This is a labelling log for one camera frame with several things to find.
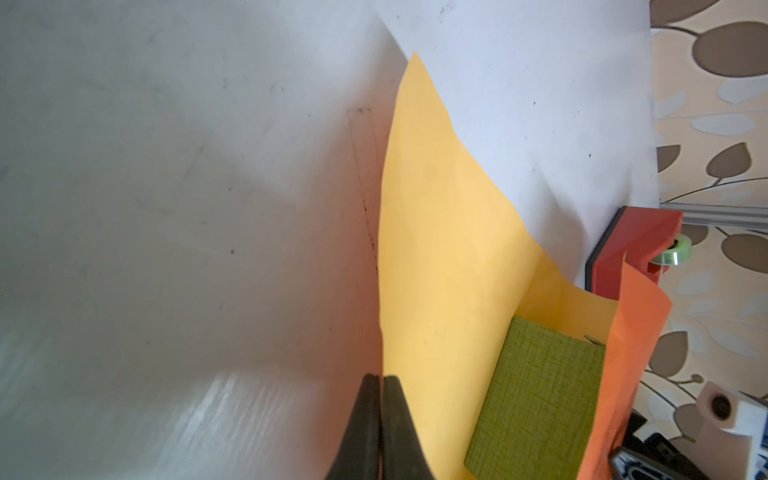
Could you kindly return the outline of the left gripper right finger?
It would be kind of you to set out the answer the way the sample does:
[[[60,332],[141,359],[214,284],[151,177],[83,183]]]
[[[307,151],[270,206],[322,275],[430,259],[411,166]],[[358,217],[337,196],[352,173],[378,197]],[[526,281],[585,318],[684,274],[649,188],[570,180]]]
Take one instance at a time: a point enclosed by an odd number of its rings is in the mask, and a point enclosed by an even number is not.
[[[399,378],[386,376],[382,387],[381,478],[433,480]]]

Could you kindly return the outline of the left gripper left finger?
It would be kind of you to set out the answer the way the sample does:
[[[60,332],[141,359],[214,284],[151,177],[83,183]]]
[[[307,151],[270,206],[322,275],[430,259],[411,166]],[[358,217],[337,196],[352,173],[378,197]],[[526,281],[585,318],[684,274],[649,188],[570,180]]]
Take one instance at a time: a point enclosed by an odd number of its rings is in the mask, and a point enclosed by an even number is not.
[[[327,480],[379,478],[380,388],[378,376],[366,374],[363,377]]]

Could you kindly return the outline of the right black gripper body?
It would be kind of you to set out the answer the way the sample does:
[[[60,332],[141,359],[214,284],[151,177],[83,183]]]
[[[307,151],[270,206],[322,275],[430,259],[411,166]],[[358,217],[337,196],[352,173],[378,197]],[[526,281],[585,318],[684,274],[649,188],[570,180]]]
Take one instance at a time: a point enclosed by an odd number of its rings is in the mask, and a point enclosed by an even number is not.
[[[630,414],[622,444],[609,456],[611,478],[614,480],[707,480],[688,457],[660,433],[641,440],[637,431],[647,419],[633,410]]]

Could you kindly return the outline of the green gift box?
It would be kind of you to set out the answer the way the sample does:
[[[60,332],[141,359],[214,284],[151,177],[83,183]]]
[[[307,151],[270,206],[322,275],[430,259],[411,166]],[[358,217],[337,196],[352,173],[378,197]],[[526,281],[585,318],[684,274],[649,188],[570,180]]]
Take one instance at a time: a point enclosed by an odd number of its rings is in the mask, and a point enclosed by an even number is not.
[[[574,479],[592,432],[605,349],[512,320],[465,457],[477,479]]]

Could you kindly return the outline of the red tape dispenser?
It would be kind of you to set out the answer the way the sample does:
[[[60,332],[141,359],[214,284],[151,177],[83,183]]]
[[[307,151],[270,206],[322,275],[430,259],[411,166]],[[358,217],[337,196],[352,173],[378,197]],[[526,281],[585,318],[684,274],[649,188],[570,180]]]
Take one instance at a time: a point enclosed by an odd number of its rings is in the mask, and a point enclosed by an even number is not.
[[[586,261],[585,289],[604,298],[619,298],[625,264],[653,283],[692,256],[692,240],[682,233],[684,214],[677,210],[623,206]]]

